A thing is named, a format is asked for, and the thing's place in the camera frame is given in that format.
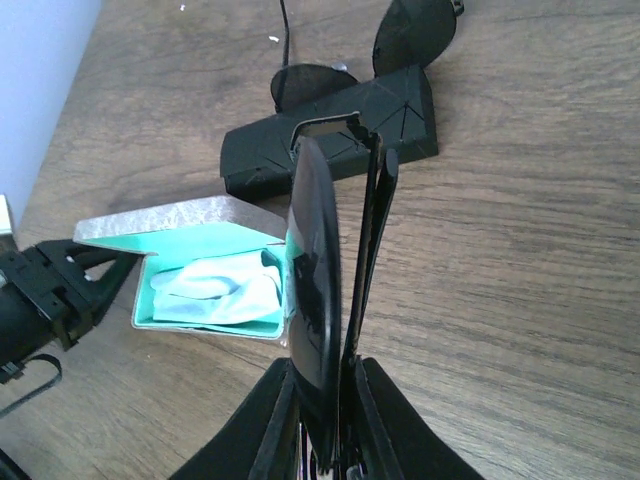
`cleaning cloth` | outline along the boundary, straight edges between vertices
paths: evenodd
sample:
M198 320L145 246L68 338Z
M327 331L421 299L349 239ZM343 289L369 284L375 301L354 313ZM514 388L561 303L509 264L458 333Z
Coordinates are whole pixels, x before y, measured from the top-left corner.
M234 325L281 309L280 272L265 266L262 252L198 259L151 279L153 319Z

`shiny black lens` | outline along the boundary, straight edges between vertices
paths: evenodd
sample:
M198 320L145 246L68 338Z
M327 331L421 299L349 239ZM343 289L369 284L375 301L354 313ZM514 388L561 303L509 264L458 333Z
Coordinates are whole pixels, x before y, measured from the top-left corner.
M333 459L341 323L340 244L329 167L301 137L287 231L289 348L300 412L321 470Z

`wood grain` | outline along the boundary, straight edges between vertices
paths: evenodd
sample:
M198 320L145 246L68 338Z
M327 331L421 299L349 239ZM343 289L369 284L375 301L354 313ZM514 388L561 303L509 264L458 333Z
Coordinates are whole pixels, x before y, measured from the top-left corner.
M182 3L105 2L22 246L215 192L224 133L273 111L278 3ZM386 1L288 4L293 60L371 77ZM487 478L640 478L639 25L635 0L467 2L427 68L441 154L401 169L361 349ZM336 185L345 285L363 187ZM134 288L1 421L34 478L166 477L286 354L134 331ZM49 373L31 370L3 402Z

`sunglasses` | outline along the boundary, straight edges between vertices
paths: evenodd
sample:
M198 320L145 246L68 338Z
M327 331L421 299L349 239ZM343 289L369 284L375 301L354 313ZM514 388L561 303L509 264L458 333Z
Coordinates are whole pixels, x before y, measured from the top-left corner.
M338 216L326 158L313 137L348 131L370 152L351 315L340 358L341 279ZM289 210L289 348L302 422L319 472L355 463L350 395L355 359L382 233L398 179L398 160L360 114L314 119L294 131L297 169Z
M289 65L290 29L284 0L282 68L271 80L271 96L277 113L291 110L340 90L358 80L344 69L301 63ZM376 77L411 65L425 68L449 46L457 17L464 13L462 0L393 0L380 23L373 46Z

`dark round lens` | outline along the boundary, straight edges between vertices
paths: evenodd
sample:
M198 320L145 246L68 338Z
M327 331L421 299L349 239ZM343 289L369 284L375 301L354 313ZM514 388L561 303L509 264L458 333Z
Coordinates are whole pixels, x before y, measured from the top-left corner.
M373 47L373 70L386 75L410 65L429 65L456 33L451 0L393 0Z
M278 71L271 80L271 96L287 111L358 84L352 75L326 65L301 63Z
M333 182L315 140L302 137L287 231L289 348L318 466L329 468L337 428L340 244Z

